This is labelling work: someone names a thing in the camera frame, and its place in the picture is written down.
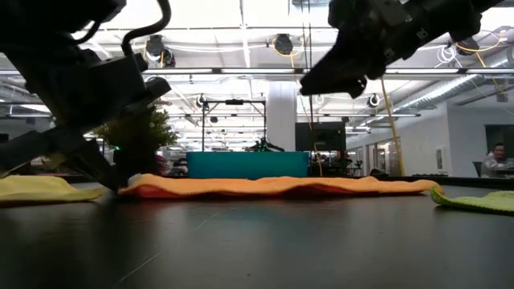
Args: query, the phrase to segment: column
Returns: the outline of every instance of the column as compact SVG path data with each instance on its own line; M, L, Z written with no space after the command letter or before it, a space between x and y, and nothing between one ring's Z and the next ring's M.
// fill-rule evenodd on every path
M295 151L296 83L272 81L267 95L267 137L285 149Z

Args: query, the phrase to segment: table surface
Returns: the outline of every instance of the table surface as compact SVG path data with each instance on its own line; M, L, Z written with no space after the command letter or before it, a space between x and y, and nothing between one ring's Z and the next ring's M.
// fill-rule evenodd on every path
M427 194L4 208L0 246L0 288L514 288L514 218Z

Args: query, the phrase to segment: green towel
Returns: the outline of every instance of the green towel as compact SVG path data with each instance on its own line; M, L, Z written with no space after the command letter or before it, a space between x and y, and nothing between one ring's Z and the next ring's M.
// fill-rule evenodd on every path
M514 191L494 192L484 197L448 198L434 187L430 195L432 200L441 206L494 214L514 214Z

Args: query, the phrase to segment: potted plant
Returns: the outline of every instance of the potted plant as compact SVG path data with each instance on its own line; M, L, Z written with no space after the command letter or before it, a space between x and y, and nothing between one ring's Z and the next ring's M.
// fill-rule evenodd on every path
M156 151L177 141L168 121L168 113L153 105L143 112L110 121L94 133L115 148L114 162L123 177L159 174Z

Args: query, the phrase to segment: cloth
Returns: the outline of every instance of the cloth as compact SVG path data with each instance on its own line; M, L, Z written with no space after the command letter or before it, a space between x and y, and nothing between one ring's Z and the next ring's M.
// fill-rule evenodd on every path
M90 201L107 191L105 188L76 189L60 177L9 176L0 180L0 206Z
M306 195L379 195L420 193L437 187L433 181L378 181L373 177L294 178L270 177L257 181L238 179L169 179L151 174L131 178L130 186L119 194L144 198L186 198L206 193L234 197L259 195L279 196L285 193ZM19 206L31 203L91 201L108 189L76 189L60 177L9 176L0 180L0 206Z
M432 200L441 206L488 213L514 214L514 191L489 193L485 197L448 198L437 188L430 190Z
M184 198L206 193L230 196L276 196L285 193L303 194L393 194L421 193L437 187L433 181L379 181L374 177L348 178L295 178L268 177L257 181L241 179L170 179L151 174L141 175L119 194L148 198Z

